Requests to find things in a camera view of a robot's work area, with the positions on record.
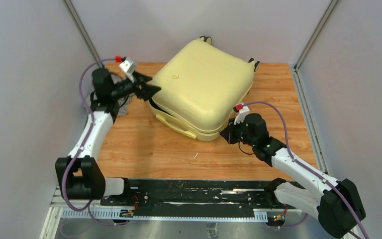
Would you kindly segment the cream suitcase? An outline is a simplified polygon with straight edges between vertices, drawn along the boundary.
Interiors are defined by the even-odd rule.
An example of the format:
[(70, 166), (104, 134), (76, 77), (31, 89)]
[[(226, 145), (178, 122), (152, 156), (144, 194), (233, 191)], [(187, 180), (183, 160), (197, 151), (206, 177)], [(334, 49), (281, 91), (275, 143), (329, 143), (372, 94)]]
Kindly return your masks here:
[(248, 95), (260, 65), (212, 45), (201, 36), (181, 49), (151, 81), (161, 87), (149, 100), (156, 119), (200, 141), (212, 141), (225, 128), (233, 107)]

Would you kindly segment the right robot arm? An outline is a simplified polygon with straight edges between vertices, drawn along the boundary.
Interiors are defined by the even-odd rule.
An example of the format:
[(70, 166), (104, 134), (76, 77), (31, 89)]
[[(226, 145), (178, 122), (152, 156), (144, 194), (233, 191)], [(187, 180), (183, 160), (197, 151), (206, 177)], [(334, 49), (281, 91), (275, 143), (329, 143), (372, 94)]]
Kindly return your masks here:
[(269, 135), (260, 114), (249, 114), (240, 123), (230, 119), (220, 136), (228, 144), (251, 146), (253, 155), (260, 161), (284, 172), (300, 185), (296, 187), (282, 178), (271, 181), (264, 194), (267, 206), (276, 208), (286, 204), (306, 212), (338, 239), (359, 227), (366, 218), (354, 182), (338, 180), (303, 161), (289, 146)]

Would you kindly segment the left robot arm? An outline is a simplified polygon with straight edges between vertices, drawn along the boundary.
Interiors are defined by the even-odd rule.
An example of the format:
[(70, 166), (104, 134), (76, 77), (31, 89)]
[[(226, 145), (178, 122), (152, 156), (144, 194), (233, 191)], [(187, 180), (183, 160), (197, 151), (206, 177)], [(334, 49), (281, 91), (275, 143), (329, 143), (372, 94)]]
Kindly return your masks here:
[(113, 81), (113, 75), (107, 68), (92, 72), (94, 92), (90, 95), (91, 102), (86, 105), (88, 125), (68, 156), (56, 160), (55, 170), (65, 200), (97, 200), (113, 196), (121, 206), (132, 201), (127, 178), (104, 177), (97, 164), (98, 156), (124, 105), (119, 100), (133, 94), (148, 101), (161, 91), (161, 87), (149, 84), (152, 78), (136, 71), (118, 83)]

